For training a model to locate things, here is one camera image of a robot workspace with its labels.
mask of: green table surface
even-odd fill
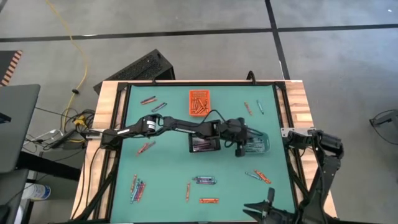
[[[211,109],[225,119],[243,117],[250,128],[269,135],[271,149],[261,155],[235,157],[236,146],[215,152],[189,153],[188,134],[176,131],[147,139],[125,139],[119,163],[111,223],[127,222],[225,222],[253,221],[242,212],[244,203],[267,198],[269,187],[275,188],[274,206],[294,212],[294,202],[279,120],[271,86],[133,86],[126,116],[126,126],[151,114],[151,109],[166,102],[158,111],[163,116],[201,122],[189,115],[189,90],[210,90]],[[157,101],[141,105],[140,101],[156,95]],[[256,100],[264,108],[261,114]],[[244,101],[249,103],[250,116]],[[220,119],[212,113],[208,120]],[[146,143],[156,144],[136,156]],[[265,184],[245,174],[257,169],[272,181]],[[140,202],[130,203],[130,187],[134,174],[146,183]],[[216,185],[197,185],[192,178],[211,175]],[[185,200],[187,183],[191,182],[189,202]],[[218,204],[200,204],[202,197],[219,198]]]

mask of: black box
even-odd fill
[[[173,65],[157,50],[149,52],[106,80],[175,80]],[[100,94],[102,82],[94,86]]]

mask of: wooden table frame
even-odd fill
[[[127,101],[129,91],[126,91],[127,86],[131,85],[271,85],[277,86],[274,88],[275,102],[279,102],[277,107],[280,115],[281,127],[296,127],[296,128],[310,128],[313,127],[310,108],[305,94],[304,86],[300,80],[157,80],[153,81],[105,81],[99,94],[97,109],[93,121],[93,128],[107,129],[118,128],[123,126],[124,116],[126,114]],[[86,207],[87,199],[91,201],[95,193],[98,191],[100,182],[103,182],[109,173],[112,165],[115,152],[99,150],[94,157],[94,154],[100,146],[100,140],[91,140],[88,143],[85,157],[85,167],[82,169],[80,181],[76,192],[75,203],[73,204],[73,212],[76,210],[77,217]],[[307,188],[311,186],[313,177],[317,170],[317,162],[312,150],[306,150],[305,154],[300,157],[299,152],[294,152],[294,155],[289,152],[290,161],[294,170],[298,171],[298,176],[305,179]],[[88,176],[91,170],[91,184],[88,189]],[[85,181],[83,183],[83,172],[85,172]],[[111,207],[113,202],[113,193],[116,181],[113,182],[104,193],[101,203],[97,206],[90,218],[99,219],[104,218],[109,220],[111,214]],[[295,206],[302,200],[301,191],[295,185],[292,187]],[[325,202],[324,210],[335,217],[335,206],[331,193]]]

